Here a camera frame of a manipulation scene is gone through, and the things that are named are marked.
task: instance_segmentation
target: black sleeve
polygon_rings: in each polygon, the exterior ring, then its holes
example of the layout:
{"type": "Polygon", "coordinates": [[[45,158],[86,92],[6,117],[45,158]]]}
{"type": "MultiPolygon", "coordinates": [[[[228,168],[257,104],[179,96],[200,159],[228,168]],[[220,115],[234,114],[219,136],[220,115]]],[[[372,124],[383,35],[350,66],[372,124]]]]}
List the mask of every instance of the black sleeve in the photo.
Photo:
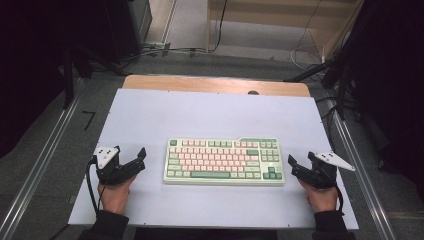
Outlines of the black sleeve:
{"type": "Polygon", "coordinates": [[[124,236],[129,219],[125,216],[101,210],[90,230],[82,231],[78,240],[117,240],[124,236]]]}
{"type": "Polygon", "coordinates": [[[348,232],[339,211],[315,213],[316,229],[313,240],[355,240],[355,235],[348,232]]]}

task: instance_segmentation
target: hand controller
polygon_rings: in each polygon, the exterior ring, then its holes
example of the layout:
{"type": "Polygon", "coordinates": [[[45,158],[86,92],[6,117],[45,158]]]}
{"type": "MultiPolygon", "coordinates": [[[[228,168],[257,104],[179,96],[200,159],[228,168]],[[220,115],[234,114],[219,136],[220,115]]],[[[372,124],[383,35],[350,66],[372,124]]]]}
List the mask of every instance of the hand controller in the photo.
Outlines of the hand controller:
{"type": "Polygon", "coordinates": [[[119,164],[119,146],[114,148],[98,147],[94,155],[97,168],[97,176],[102,185],[114,186],[121,184],[140,171],[145,169],[144,158],[146,150],[142,148],[137,154],[137,158],[131,162],[121,165],[119,164]]]}
{"type": "Polygon", "coordinates": [[[292,174],[316,189],[335,187],[337,185],[337,167],[322,161],[312,152],[309,152],[308,158],[312,162],[312,169],[310,170],[299,165],[289,155],[288,162],[292,166],[292,174]]]}

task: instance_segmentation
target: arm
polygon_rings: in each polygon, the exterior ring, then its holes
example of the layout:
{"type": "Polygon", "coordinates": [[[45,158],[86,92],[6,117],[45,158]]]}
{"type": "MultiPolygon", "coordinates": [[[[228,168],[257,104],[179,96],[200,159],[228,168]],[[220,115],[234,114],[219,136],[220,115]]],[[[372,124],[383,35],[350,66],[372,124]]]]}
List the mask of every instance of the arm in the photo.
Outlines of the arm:
{"type": "Polygon", "coordinates": [[[117,186],[99,185],[97,190],[101,195],[103,210],[97,216],[96,222],[90,230],[84,230],[79,240],[122,239],[129,219],[124,216],[130,194],[130,185],[136,176],[117,186]]]}
{"type": "Polygon", "coordinates": [[[346,229],[342,214],[336,211],[336,188],[315,189],[309,184],[299,180],[300,185],[307,192],[306,199],[314,210],[315,232],[313,240],[354,240],[355,235],[346,229]]]}

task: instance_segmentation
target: metal rail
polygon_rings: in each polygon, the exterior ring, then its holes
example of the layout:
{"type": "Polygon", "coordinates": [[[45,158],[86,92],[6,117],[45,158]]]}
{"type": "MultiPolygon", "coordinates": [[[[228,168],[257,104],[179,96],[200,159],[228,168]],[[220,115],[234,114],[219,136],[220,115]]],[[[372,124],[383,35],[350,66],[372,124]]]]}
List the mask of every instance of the metal rail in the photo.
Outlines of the metal rail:
{"type": "MultiPolygon", "coordinates": [[[[328,106],[331,109],[335,105],[332,101],[328,101],[328,106]]],[[[340,119],[340,116],[335,112],[335,125],[342,139],[343,145],[347,151],[347,155],[351,163],[356,167],[356,179],[358,180],[359,186],[362,189],[365,200],[368,204],[371,216],[374,219],[374,223],[377,227],[378,233],[380,234],[381,239],[395,240],[396,236],[393,232],[393,229],[389,223],[386,212],[378,198],[378,195],[374,189],[374,186],[368,177],[367,171],[362,164],[361,157],[356,149],[356,146],[352,140],[352,137],[349,133],[349,129],[346,125],[346,122],[340,119]]]]}
{"type": "Polygon", "coordinates": [[[56,147],[60,142],[60,139],[62,138],[62,135],[65,132],[66,127],[72,118],[72,115],[74,114],[75,108],[78,105],[81,92],[85,88],[85,83],[81,78],[78,79],[76,88],[77,94],[75,95],[75,98],[71,102],[68,109],[62,111],[31,172],[29,173],[18,194],[13,199],[12,204],[10,205],[0,227],[0,239],[12,239],[12,236],[18,227],[19,222],[26,208],[28,207],[32,196],[34,195],[34,192],[37,189],[41,178],[43,177],[43,174],[50,163],[54,151],[56,150],[56,147]]]}

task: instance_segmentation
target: keyboard frame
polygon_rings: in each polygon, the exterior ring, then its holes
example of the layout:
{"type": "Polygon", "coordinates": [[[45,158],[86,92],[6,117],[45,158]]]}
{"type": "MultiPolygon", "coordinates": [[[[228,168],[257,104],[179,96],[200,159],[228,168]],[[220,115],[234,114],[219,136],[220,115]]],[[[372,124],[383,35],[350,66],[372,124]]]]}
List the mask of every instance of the keyboard frame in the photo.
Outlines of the keyboard frame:
{"type": "Polygon", "coordinates": [[[284,176],[284,165],[282,160],[282,152],[280,147],[280,142],[277,138],[273,137],[241,137],[239,139],[220,139],[220,138],[169,138],[167,142],[167,148],[165,153],[165,166],[164,166],[164,172],[163,172],[163,180],[166,184],[177,184],[177,185],[229,185],[229,186],[283,186],[285,183],[285,176],[284,176]],[[243,141],[243,140],[253,140],[253,139],[261,139],[261,140],[272,140],[276,142],[276,148],[273,148],[272,150],[277,150],[279,153],[279,161],[278,162],[263,162],[261,160],[261,150],[263,150],[260,146],[258,148],[239,148],[239,149],[256,149],[259,151],[259,162],[260,162],[260,168],[261,168],[261,178],[260,179],[250,179],[250,178],[228,178],[228,179],[218,179],[218,178],[187,178],[187,177],[169,177],[167,175],[168,173],[168,165],[169,165],[169,153],[171,147],[190,147],[190,148],[221,148],[224,149],[225,147],[200,147],[200,146],[182,146],[182,140],[201,140],[206,141],[208,143],[209,141],[231,141],[233,149],[237,149],[237,147],[234,146],[234,142],[236,141],[243,141]],[[177,140],[177,146],[171,146],[171,141],[177,140]],[[264,179],[263,173],[266,172],[264,170],[268,169],[268,167],[275,167],[277,173],[281,173],[282,178],[281,179],[264,179]]]}

